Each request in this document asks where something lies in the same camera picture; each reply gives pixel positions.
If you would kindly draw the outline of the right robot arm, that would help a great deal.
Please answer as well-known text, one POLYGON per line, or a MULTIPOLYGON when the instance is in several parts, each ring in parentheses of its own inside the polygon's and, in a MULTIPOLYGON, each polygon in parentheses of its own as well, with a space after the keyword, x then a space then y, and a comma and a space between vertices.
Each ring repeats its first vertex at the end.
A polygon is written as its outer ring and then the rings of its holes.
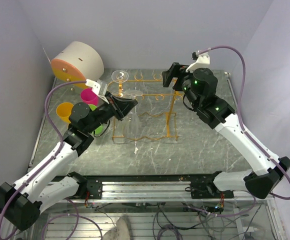
POLYGON ((218 79, 210 69, 187 72, 187 68, 174 62, 161 74, 163 87, 169 87, 175 79, 172 88, 184 93, 183 97, 190 103, 188 109, 226 138, 251 167, 239 172, 217 172, 212 182, 206 184, 206 194, 216 198, 224 191, 248 191, 256 198, 265 199, 282 180, 283 172, 290 168, 290 159, 270 151, 240 125, 234 108, 216 95, 218 79))

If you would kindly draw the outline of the orange plastic goblet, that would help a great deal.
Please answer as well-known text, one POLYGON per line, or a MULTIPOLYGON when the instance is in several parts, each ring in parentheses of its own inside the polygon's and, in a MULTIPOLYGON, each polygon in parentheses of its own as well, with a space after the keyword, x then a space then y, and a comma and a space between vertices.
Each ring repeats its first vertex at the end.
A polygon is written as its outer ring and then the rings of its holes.
POLYGON ((57 116, 65 123, 70 123, 69 117, 72 113, 73 104, 70 102, 63 102, 56 108, 57 116))

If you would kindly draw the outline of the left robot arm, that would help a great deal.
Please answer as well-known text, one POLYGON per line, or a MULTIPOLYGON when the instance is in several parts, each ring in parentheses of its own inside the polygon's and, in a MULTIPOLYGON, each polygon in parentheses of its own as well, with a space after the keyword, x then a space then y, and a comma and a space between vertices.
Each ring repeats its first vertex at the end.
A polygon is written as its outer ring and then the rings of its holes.
POLYGON ((135 99, 105 94, 106 101, 95 110, 85 102, 76 103, 69 115, 67 130, 54 149, 30 172, 13 184, 0 186, 0 214, 18 230, 30 228, 47 208, 67 197, 83 198, 87 181, 78 173, 70 173, 50 185, 58 171, 75 161, 94 141, 94 131, 111 118, 121 121, 138 104, 135 99))

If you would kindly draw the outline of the clear wine glass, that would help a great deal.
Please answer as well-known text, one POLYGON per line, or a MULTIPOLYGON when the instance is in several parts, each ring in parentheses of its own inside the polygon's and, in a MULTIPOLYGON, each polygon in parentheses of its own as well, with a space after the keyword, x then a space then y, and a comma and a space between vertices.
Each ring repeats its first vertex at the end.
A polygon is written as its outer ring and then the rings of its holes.
POLYGON ((123 121, 120 121, 120 120, 115 121, 114 129, 113 129, 113 137, 112 137, 112 140, 115 144, 125 143, 124 127, 125 127, 125 123, 123 121))
POLYGON ((111 79, 115 83, 122 84, 129 79, 129 74, 125 70, 115 70, 111 74, 111 79))
MULTIPOLYGON (((123 93, 125 98, 137 100, 143 93, 136 89, 128 89, 123 93)), ((136 107, 134 107, 123 120, 123 136, 129 140, 135 140, 141 134, 141 121, 137 115, 136 107)))

